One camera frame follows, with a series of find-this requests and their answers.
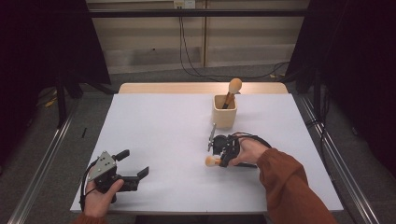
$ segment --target wire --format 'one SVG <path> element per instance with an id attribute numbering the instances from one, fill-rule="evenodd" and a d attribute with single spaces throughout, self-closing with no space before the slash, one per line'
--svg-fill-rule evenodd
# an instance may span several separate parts
<path id="1" fill-rule="evenodd" d="M 179 30 L 180 30 L 179 58 L 180 58 L 181 67 L 183 68 L 183 70 L 184 70 L 187 74 L 189 74 L 190 76 L 193 76 L 193 77 L 205 77 L 205 78 L 208 78 L 208 79 L 210 79 L 210 80 L 217 81 L 217 82 L 219 82 L 219 81 L 216 80 L 216 79 L 214 79 L 213 77 L 230 77 L 230 78 L 233 78 L 234 76 L 202 75 L 202 74 L 200 74 L 200 73 L 194 68 L 194 66 L 193 66 L 192 63 L 191 63 L 191 59 L 190 59 L 189 52 L 188 52 L 188 50 L 187 50 L 186 37 L 185 37 L 185 35 L 184 35 L 184 23 L 183 23 L 183 18 L 182 18 L 182 17 L 179 17 L 178 22 L 179 22 Z M 189 71 L 184 67 L 184 63 L 183 63 L 183 60 L 182 60 L 182 46 L 183 46 L 183 43 L 184 43 L 184 49 L 185 49 L 185 51 L 186 51 L 186 55 L 187 55 L 187 58 L 188 58 L 190 67 L 191 67 L 192 70 L 195 72 L 195 74 L 189 72 Z M 271 72 L 266 73 L 266 74 L 261 75 L 261 76 L 255 76 L 255 77 L 239 77 L 239 78 L 261 78 L 261 77 L 268 77 L 268 76 L 274 74 L 274 73 L 276 72 L 276 70 L 280 69 L 282 66 L 284 66 L 285 64 L 288 64 L 288 63 L 289 63 L 289 62 L 277 63 L 277 64 L 274 65 L 273 70 L 272 70 Z"/>
<path id="2" fill-rule="evenodd" d="M 96 160 L 96 161 L 93 161 L 93 162 L 88 166 L 88 168 L 87 168 L 87 170 L 85 171 L 84 176 L 82 177 L 82 180 L 81 180 L 81 189 L 80 189 L 80 192 L 79 192 L 79 204 L 80 204 L 80 206 L 81 206 L 81 211 L 84 211 L 84 207 L 85 207 L 85 197 L 86 197 L 89 193 L 91 193 L 91 192 L 93 191 L 93 189 L 92 189 L 92 190 L 90 190 L 87 194 L 84 195 L 84 191 L 85 191 L 85 190 L 84 190 L 85 180 L 87 179 L 88 173 L 90 172 L 91 168 L 96 164 L 96 162 L 97 162 L 97 160 Z"/>
<path id="3" fill-rule="evenodd" d="M 191 63 L 191 60 L 190 60 L 190 55 L 189 55 L 189 52 L 188 52 L 188 50 L 187 50 L 186 37 L 184 36 L 184 25 L 183 25 L 183 18 L 182 18 L 182 17 L 179 17 L 179 18 L 178 18 L 178 23 L 179 23 L 179 27 L 180 27 L 180 51 L 179 51 L 179 57 L 180 57 L 181 67 L 183 68 L 183 70 L 184 70 L 187 74 L 189 74 L 190 76 L 193 76 L 193 77 L 206 77 L 206 78 L 208 78 L 208 79 L 210 79 L 210 80 L 212 80 L 212 81 L 217 81 L 217 82 L 219 82 L 218 80 L 216 80 L 216 79 L 214 79 L 214 78 L 212 78 L 212 77 L 208 77 L 208 76 L 203 76 L 203 75 L 201 75 L 201 74 L 192 66 L 192 63 Z M 182 51 L 181 49 L 182 49 L 182 46 L 183 46 L 183 42 L 184 42 L 184 49 L 185 49 L 185 51 L 186 51 L 187 58 L 188 58 L 188 60 L 189 60 L 190 66 L 191 66 L 192 70 L 194 70 L 194 72 L 195 72 L 196 74 L 190 73 L 190 72 L 187 71 L 187 69 L 184 67 L 183 59 L 182 59 L 182 56 L 181 56 L 181 51 Z"/>
<path id="4" fill-rule="evenodd" d="M 321 154 L 321 158 L 322 158 L 322 161 L 323 161 L 323 165 L 324 165 L 324 167 L 326 169 L 327 174 L 331 178 L 332 185 L 334 186 L 334 189 L 335 189 L 335 191 L 337 192 L 337 194 L 338 194 L 338 196 L 340 198 L 341 204 L 344 206 L 344 208 L 348 212 L 348 214 L 349 214 L 350 218 L 352 219 L 353 223 L 357 224 L 358 222 L 353 217 L 353 215 L 352 215 L 351 211 L 349 210 L 349 208 L 348 208 L 343 196 L 341 195 L 341 192 L 340 192 L 339 188 L 335 184 L 335 179 L 332 178 L 331 172 L 329 170 L 329 166 L 328 166 L 328 164 L 326 162 L 326 158 L 325 158 L 324 146 L 323 145 L 324 145 L 325 133 L 327 132 L 327 129 L 326 129 L 326 118 L 327 118 L 327 115 L 329 113 L 329 110 L 330 110 L 330 94 L 329 94 L 329 90 L 326 87 L 324 95 L 323 95 L 323 105 L 322 105 L 322 108 L 321 108 L 321 111 L 320 111 L 320 116 L 322 117 L 322 130 L 321 130 L 321 133 L 320 133 L 320 154 Z"/>

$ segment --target white table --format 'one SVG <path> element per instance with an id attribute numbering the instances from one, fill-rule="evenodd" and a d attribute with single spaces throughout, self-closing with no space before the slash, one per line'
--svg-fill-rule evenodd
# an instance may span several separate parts
<path id="1" fill-rule="evenodd" d="M 303 164 L 311 189 L 329 210 L 342 210 L 292 96 L 278 83 L 283 91 L 261 94 L 274 87 L 274 83 L 268 84 L 252 83 L 249 87 L 244 83 L 242 94 L 236 95 L 238 111 L 233 128 L 217 130 L 216 134 L 257 134 Z M 150 171 L 140 181 L 138 191 L 117 193 L 111 212 L 190 215 L 266 211 L 259 169 L 205 166 L 205 157 L 210 155 L 206 150 L 214 95 L 209 92 L 225 94 L 228 83 L 188 84 L 184 91 L 181 89 L 186 83 L 136 83 L 131 88 L 133 85 L 121 87 L 120 94 L 114 96 L 91 161 L 104 150 L 115 155 L 130 149 L 131 156 L 118 162 L 118 174 L 136 175 L 146 166 Z M 155 87 L 151 89 L 155 93 L 139 90 L 149 86 Z M 80 211 L 78 200 L 79 192 L 72 211 Z"/>

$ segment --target orange sleeve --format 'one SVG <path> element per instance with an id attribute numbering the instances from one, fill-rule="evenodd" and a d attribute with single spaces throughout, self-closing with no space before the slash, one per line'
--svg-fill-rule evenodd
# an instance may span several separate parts
<path id="1" fill-rule="evenodd" d="M 105 217 L 87 217 L 81 213 L 72 224 L 107 224 Z"/>
<path id="2" fill-rule="evenodd" d="M 337 223 L 309 188 L 304 167 L 292 156 L 270 148 L 257 164 L 266 189 L 268 215 L 275 224 Z"/>

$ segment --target hand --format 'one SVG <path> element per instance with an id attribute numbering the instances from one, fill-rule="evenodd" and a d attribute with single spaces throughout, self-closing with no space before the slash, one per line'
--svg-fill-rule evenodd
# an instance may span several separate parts
<path id="1" fill-rule="evenodd" d="M 256 164 L 262 153 L 269 149 L 259 141 L 247 137 L 240 138 L 239 144 L 241 146 L 239 155 L 230 160 L 229 165 L 237 165 L 240 162 Z"/>
<path id="2" fill-rule="evenodd" d="M 104 217 L 108 211 L 108 207 L 111 204 L 113 196 L 122 187 L 124 181 L 122 179 L 117 180 L 110 187 L 108 192 L 101 193 L 96 190 L 96 185 L 94 181 L 89 181 L 85 187 L 85 192 L 90 192 L 90 190 L 95 189 L 89 193 L 85 198 L 84 214 L 87 217 Z"/>

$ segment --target wooden pen holder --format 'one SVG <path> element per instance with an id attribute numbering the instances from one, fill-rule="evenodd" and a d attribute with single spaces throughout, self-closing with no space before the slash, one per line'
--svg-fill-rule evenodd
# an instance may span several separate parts
<path id="1" fill-rule="evenodd" d="M 233 127 L 236 117 L 237 104 L 235 97 L 228 105 L 227 109 L 222 109 L 226 95 L 215 95 L 212 105 L 212 122 L 216 123 L 216 128 L 230 129 Z"/>

